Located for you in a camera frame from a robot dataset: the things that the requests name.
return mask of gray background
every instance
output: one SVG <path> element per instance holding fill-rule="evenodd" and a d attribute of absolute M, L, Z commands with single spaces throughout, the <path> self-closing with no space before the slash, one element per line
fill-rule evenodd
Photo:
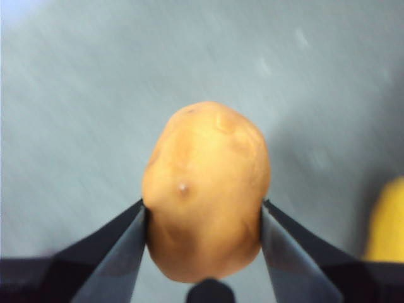
<path fill-rule="evenodd" d="M 1 43 L 2 256 L 52 254 L 137 201 L 167 119 L 200 100 L 262 130 L 274 204 L 355 256 L 404 173 L 402 0 L 53 0 Z M 275 301 L 261 254 L 225 281 Z M 189 287 L 146 252 L 133 301 Z"/>

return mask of potato skin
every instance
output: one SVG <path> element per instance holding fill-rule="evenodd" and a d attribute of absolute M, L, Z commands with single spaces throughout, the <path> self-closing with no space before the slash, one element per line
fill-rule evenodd
<path fill-rule="evenodd" d="M 178 282 L 222 278 L 254 260 L 270 162 L 259 129 L 217 102 L 188 105 L 168 121 L 145 169 L 147 245 Z"/>

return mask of small white spot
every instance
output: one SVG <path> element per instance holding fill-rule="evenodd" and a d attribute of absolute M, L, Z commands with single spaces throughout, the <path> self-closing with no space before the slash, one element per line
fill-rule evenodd
<path fill-rule="evenodd" d="M 181 192 L 184 192 L 184 191 L 186 191 L 188 189 L 188 187 L 186 186 L 186 184 L 184 184 L 184 183 L 180 183 L 179 184 L 179 190 L 181 191 Z"/>
<path fill-rule="evenodd" d="M 307 41 L 306 39 L 306 35 L 301 28 L 296 28 L 295 38 L 300 49 L 309 49 L 311 47 L 309 41 Z"/>
<path fill-rule="evenodd" d="M 261 76 L 271 76 L 272 70 L 264 57 L 259 58 L 257 62 L 257 69 Z"/>

